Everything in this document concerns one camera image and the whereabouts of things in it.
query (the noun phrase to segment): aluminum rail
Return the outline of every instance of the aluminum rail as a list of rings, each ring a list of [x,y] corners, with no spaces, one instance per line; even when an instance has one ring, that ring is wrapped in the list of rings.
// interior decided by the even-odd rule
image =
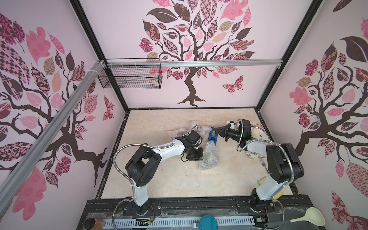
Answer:
[[[19,188],[38,163],[38,160],[45,153],[48,146],[54,140],[55,136],[64,125],[65,121],[74,110],[77,103],[86,93],[89,86],[104,69],[102,61],[96,62],[87,75],[83,78],[78,88],[72,93],[63,107],[52,119],[47,128],[42,132],[39,138],[33,143],[29,152],[22,157],[18,165],[11,172],[8,178],[0,186],[0,215],[5,211],[9,202],[13,199]]]
[[[254,60],[221,60],[221,61],[162,61],[162,68],[170,67],[197,67],[197,66],[279,66],[281,59],[254,59]],[[110,62],[108,66],[151,66],[159,62]]]

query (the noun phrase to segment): tree trunk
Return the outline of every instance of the tree trunk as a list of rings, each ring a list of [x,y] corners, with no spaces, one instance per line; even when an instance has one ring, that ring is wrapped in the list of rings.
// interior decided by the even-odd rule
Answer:
[[[197,71],[201,68],[202,67],[199,67],[199,68],[189,67],[189,74],[188,74],[187,78],[184,81],[185,84],[187,85],[188,89],[189,89],[189,95],[187,96],[186,99],[179,102],[178,104],[185,103],[185,102],[190,102],[190,105],[198,107],[197,105],[194,104],[194,101],[198,101],[198,102],[206,101],[206,100],[200,99],[198,96],[195,95],[196,90],[193,86],[193,81],[192,81],[192,77],[194,77],[195,74],[197,73]]]

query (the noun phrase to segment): butterfly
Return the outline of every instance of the butterfly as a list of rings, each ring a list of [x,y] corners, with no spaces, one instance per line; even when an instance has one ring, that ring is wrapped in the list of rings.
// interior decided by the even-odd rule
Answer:
[[[102,118],[103,121],[106,119],[113,118],[112,110],[114,109],[114,105],[111,102],[109,102],[106,96],[105,96],[105,105],[107,107],[107,111],[103,114],[103,118]]]
[[[239,89],[243,89],[243,76],[240,76],[238,79],[236,79],[235,84],[224,84],[222,85],[222,87],[224,87],[225,89],[227,89],[227,91],[231,94],[233,94],[233,92],[235,92],[235,90],[239,90]]]

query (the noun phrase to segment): teal lid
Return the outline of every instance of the teal lid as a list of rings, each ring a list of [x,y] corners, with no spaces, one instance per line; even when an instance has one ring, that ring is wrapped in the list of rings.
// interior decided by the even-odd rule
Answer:
[[[212,216],[204,216],[199,222],[200,230],[217,230],[217,221]]]

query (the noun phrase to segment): fork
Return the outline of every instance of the fork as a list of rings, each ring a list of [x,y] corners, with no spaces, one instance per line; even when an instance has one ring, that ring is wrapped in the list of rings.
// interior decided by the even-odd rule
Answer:
[[[263,160],[263,158],[260,158],[259,160],[261,161],[261,165],[266,169],[267,173],[270,174],[270,172],[268,171],[268,169],[266,167],[266,164],[265,164],[265,161]]]

